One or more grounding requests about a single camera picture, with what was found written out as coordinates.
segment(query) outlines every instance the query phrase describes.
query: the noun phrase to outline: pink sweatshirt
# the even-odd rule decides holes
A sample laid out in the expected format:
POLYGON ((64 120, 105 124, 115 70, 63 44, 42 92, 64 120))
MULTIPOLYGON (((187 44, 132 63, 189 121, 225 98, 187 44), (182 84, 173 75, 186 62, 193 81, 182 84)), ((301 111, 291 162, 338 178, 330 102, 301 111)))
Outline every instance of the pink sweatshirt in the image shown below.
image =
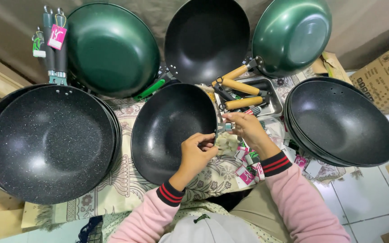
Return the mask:
MULTIPOLYGON (((344 243, 350 237, 331 213, 319 193, 301 175, 298 165, 290 163, 283 152, 261 162, 265 183, 280 215, 298 243, 344 243)), ((169 182, 143 196, 143 202, 125 218, 111 235, 109 243, 155 243, 172 222, 184 191, 169 182)))

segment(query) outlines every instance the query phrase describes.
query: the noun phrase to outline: price tag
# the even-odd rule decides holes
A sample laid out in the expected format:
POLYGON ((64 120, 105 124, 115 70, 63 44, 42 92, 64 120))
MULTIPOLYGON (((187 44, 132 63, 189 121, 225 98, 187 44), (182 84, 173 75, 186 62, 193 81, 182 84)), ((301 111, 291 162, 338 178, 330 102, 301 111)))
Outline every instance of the price tag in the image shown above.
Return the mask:
POLYGON ((49 38, 47 45, 51 46, 55 49, 61 50, 62 43, 64 42, 66 32, 67 32, 66 28, 63 28, 61 26, 53 24, 51 37, 49 38))

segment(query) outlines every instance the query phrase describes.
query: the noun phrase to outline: person's right hand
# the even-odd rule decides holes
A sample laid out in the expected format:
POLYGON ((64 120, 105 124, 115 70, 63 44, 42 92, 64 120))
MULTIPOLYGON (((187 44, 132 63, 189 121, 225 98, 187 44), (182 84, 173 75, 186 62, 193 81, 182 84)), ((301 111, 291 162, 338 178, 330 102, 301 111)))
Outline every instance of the person's right hand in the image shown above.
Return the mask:
POLYGON ((222 117, 226 119, 226 122, 235 122, 236 129, 232 130, 232 133, 242 137, 246 144, 259 154, 261 160, 280 152, 254 115, 231 112, 224 113, 222 117))

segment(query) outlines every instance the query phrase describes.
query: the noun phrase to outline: striped cuff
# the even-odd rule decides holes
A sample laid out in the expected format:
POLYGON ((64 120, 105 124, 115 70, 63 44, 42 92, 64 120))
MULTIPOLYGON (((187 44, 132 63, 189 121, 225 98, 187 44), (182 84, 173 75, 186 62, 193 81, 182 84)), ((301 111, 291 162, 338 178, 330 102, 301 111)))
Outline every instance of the striped cuff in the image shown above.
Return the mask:
POLYGON ((284 172, 287 168, 292 166, 292 163, 282 151, 271 158, 261 161, 261 165, 265 177, 268 177, 284 172))
POLYGON ((178 207, 184 194, 185 189, 178 191, 170 185, 169 181, 166 181, 157 189, 157 196, 159 196, 160 200, 171 207, 178 207))

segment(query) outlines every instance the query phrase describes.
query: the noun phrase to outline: brown fabric backdrop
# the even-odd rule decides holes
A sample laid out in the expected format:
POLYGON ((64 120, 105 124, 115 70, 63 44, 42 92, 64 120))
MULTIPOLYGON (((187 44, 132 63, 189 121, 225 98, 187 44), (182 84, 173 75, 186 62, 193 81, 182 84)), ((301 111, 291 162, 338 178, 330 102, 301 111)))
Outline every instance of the brown fabric backdrop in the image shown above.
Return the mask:
MULTIPOLYGON (((140 17, 153 32, 163 57, 167 26, 187 0, 104 0, 140 17)), ((31 36, 41 25, 43 5, 66 15, 92 0, 0 0, 0 59, 31 81, 45 83, 46 71, 32 56, 31 36)), ((272 0, 237 0, 245 10, 251 32, 272 0)), ((327 46, 345 69, 359 69, 389 50, 389 0, 327 0, 333 13, 333 31, 327 46)))

